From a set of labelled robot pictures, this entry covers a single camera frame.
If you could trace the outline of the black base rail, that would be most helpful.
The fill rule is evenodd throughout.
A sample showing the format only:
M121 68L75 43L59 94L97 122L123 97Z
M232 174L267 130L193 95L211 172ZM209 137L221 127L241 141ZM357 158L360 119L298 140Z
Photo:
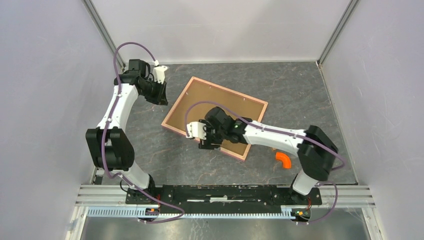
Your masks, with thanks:
M301 195L284 185L163 185L150 194L160 200L160 214L277 214L282 206L296 208L323 203L314 187Z

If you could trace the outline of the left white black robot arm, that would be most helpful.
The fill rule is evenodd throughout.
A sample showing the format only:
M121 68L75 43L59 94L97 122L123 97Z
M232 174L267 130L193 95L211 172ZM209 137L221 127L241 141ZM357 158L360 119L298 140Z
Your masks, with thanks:
M154 66L131 59L128 69L119 73L113 84L113 95L97 127L86 131L85 139L93 164L110 178L120 178L145 204L153 203L157 190L151 175L135 162L135 149L126 135L131 109L139 97L154 105L166 106L166 71L168 66L156 60Z

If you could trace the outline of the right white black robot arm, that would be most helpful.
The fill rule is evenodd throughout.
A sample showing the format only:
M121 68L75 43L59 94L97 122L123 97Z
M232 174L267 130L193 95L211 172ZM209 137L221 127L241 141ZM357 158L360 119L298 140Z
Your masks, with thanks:
M224 141L261 145L296 155L301 170L289 189L289 199L302 204L318 183L328 180L339 150L321 128L286 129L262 124L247 117L233 118L221 107L212 108L203 119L186 124L190 139L199 139L200 149L218 149Z

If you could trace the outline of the pink wooden photo frame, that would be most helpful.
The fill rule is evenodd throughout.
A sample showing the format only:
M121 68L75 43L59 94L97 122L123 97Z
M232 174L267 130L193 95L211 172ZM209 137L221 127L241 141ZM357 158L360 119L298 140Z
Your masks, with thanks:
M202 101L204 103L194 106L189 111L187 117L189 123L203 119L207 112L216 106L214 103L227 107L241 117L257 122L262 121L268 107L268 102L265 100L193 76L176 99L161 126L185 137L185 114L190 106Z

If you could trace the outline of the orange curved pipe piece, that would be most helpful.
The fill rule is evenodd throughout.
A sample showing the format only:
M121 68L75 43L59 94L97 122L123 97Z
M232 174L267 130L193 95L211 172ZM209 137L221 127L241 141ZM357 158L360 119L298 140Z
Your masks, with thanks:
M275 160L281 163L281 166L283 169L291 169L292 168L292 162L290 157L283 153L283 152L276 152L275 153Z

